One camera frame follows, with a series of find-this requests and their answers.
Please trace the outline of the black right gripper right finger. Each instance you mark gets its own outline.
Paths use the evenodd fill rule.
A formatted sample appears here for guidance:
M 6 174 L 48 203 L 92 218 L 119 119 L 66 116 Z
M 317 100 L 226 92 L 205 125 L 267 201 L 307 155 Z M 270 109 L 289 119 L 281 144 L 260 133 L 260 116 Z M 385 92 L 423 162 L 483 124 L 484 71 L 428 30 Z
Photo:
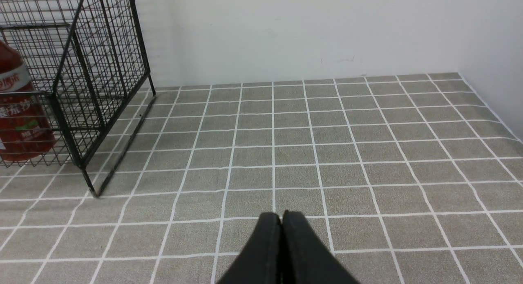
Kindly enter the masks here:
M 282 217 L 283 284 L 358 284 L 322 243 L 301 212 Z

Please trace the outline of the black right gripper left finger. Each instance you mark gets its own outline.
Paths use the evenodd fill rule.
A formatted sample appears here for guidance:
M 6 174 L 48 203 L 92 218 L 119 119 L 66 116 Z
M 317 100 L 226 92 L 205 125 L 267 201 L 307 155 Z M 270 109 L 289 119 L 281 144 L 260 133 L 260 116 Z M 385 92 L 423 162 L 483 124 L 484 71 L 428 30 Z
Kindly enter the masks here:
M 262 213 L 247 243 L 222 275 L 219 284 L 280 284 L 282 223 L 272 212 Z

